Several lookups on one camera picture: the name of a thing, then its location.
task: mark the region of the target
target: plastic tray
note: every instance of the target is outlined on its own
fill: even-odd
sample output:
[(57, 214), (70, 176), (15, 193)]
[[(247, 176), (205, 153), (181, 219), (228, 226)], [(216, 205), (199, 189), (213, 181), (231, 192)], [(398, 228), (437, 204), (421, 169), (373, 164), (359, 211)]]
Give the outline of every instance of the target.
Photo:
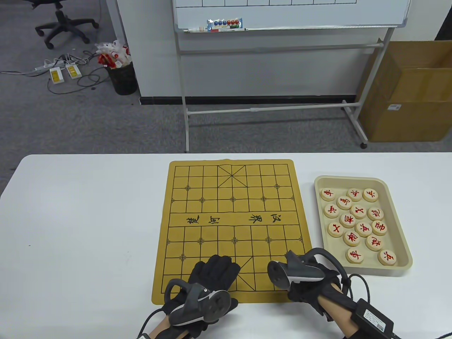
[[(324, 188), (334, 189), (336, 193), (334, 201), (327, 202), (321, 198), (320, 191)], [(379, 207), (383, 210), (383, 221), (388, 226), (388, 232), (382, 236), (382, 239), (385, 242), (384, 248), (393, 251), (397, 256), (397, 262), (394, 266), (382, 265), (377, 258), (378, 252), (371, 251), (367, 248), (364, 241), (365, 238), (362, 238), (360, 244), (356, 247), (364, 253), (365, 259), (361, 264), (352, 264), (345, 256), (349, 246), (344, 243), (343, 238), (334, 238), (328, 234), (326, 229), (327, 226), (331, 222), (339, 222), (339, 218), (328, 218), (323, 214), (323, 208), (329, 203), (337, 204), (337, 198), (345, 196), (350, 188), (372, 188), (378, 192), (378, 200), (376, 202), (368, 202), (363, 198), (359, 202), (356, 202), (356, 204), (360, 204), (366, 209), (369, 209), (369, 207)], [(389, 194), (388, 186), (383, 181), (377, 178), (320, 176), (315, 179), (315, 191), (317, 205), (319, 207), (324, 248), (339, 260), (345, 267), (347, 273), (394, 276), (403, 274), (404, 271), (411, 267), (413, 258), (411, 257), (408, 244), (406, 243), (396, 209), (394, 208), (394, 203)], [(362, 219), (362, 221), (365, 221), (370, 225), (372, 224), (372, 220), (367, 216)]]

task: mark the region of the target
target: whiteboard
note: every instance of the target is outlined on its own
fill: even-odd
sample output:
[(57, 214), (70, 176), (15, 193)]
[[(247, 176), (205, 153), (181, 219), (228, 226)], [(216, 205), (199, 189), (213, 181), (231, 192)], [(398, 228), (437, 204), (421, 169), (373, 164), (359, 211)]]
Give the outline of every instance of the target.
[(173, 0), (180, 29), (243, 18), (245, 29), (404, 27), (411, 0)]

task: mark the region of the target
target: white label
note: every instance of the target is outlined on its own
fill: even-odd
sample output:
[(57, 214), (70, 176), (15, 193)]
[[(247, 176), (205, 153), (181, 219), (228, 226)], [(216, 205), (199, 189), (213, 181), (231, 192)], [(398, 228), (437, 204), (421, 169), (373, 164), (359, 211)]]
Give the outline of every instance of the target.
[(377, 327), (381, 332), (385, 331), (386, 324), (383, 321), (381, 321), (380, 318), (378, 318), (375, 314), (370, 312), (369, 310), (366, 310), (364, 312), (364, 318), (369, 320), (369, 322), (372, 325), (374, 325), (375, 327)]
[(389, 105), (388, 111), (398, 111), (402, 108), (402, 105)]

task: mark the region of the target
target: office chair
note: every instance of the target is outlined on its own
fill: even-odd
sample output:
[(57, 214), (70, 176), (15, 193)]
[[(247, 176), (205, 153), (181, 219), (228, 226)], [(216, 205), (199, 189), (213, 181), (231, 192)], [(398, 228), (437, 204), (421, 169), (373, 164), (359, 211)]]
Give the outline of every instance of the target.
[(35, 28), (36, 33), (40, 37), (44, 36), (43, 29), (51, 29), (49, 35), (46, 36), (44, 39), (44, 42), (48, 49), (53, 49), (53, 44), (50, 42), (57, 34), (61, 32), (72, 32), (79, 37), (82, 38), (84, 43), (89, 43), (89, 39), (86, 37), (86, 35), (76, 28), (78, 25), (82, 24), (92, 24), (95, 29), (99, 28), (99, 24), (94, 21), (94, 19), (74, 19), (71, 20), (67, 17), (67, 15), (64, 15), (64, 13), (61, 11), (63, 6), (61, 5), (61, 1), (63, 0), (25, 0), (32, 3), (32, 8), (35, 9), (39, 5), (42, 4), (55, 4), (56, 7), (56, 18), (58, 19), (58, 22), (53, 22), (41, 26), (37, 26)]

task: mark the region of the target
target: cardboard box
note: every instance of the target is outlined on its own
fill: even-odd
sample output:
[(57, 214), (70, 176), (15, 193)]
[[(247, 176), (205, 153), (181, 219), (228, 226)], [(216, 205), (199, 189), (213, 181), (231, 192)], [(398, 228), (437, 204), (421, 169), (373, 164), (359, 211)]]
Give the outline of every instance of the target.
[(391, 42), (359, 120), (370, 141), (444, 138), (452, 127), (452, 42)]

